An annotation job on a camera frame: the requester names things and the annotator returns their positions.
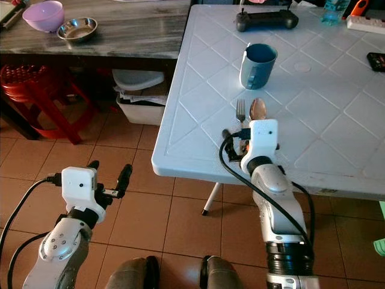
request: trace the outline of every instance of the green object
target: green object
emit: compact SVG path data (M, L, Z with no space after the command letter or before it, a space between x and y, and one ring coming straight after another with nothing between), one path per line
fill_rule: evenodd
M385 219L385 202L380 201L380 207ZM376 252L385 257L385 239L374 241L373 245Z

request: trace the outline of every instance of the black game controller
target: black game controller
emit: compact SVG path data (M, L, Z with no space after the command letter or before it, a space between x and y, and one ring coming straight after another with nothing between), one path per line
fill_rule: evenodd
M289 10L248 14L242 8L242 12L236 15L235 23L236 29L244 32L253 26L285 26L287 29L293 29L297 26L298 20L298 17Z

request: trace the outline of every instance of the stack of red stools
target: stack of red stools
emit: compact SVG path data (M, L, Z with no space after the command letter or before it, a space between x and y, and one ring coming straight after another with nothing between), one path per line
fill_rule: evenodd
M66 70L47 66L23 65L4 66L0 71L1 87L29 124L47 138L67 137L74 145L81 141L78 132L86 127L94 114L99 111L92 101L74 82L73 76ZM54 100L69 105L67 94L79 95L87 103L87 109L73 124L63 116ZM45 130L38 122L38 116L44 112L57 129Z

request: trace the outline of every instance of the metal bowl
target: metal bowl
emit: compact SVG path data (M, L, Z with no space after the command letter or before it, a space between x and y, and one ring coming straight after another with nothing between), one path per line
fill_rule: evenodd
M86 41L95 34L97 22L89 17L72 19L58 28L57 36L70 43Z

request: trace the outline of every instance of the metal spoon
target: metal spoon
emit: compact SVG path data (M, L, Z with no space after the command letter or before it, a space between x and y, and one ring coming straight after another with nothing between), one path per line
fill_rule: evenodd
M266 119L266 105L262 98L256 98L250 107L250 119Z

